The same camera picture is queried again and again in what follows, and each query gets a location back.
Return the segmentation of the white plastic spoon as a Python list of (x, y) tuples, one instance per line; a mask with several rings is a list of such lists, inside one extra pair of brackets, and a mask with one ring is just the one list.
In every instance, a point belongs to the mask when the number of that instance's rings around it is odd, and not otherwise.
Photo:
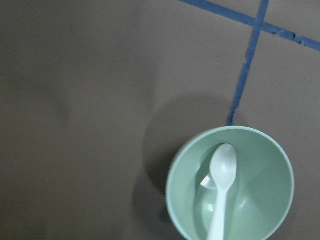
[(214, 152), (209, 165), (210, 176), (216, 185), (216, 200), (208, 231), (208, 240), (222, 240), (225, 232), (227, 195), (237, 176), (237, 153), (224, 143)]

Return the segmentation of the green bowl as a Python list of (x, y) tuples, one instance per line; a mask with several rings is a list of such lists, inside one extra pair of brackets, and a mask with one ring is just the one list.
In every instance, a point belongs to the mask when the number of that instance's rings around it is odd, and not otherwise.
[(237, 154), (236, 179), (227, 194), (224, 238), (269, 239), (290, 211), (295, 178), (281, 146), (250, 127), (210, 129), (193, 137), (178, 151), (165, 188), (171, 221), (187, 240), (207, 238), (217, 195), (210, 162), (222, 144), (232, 145)]

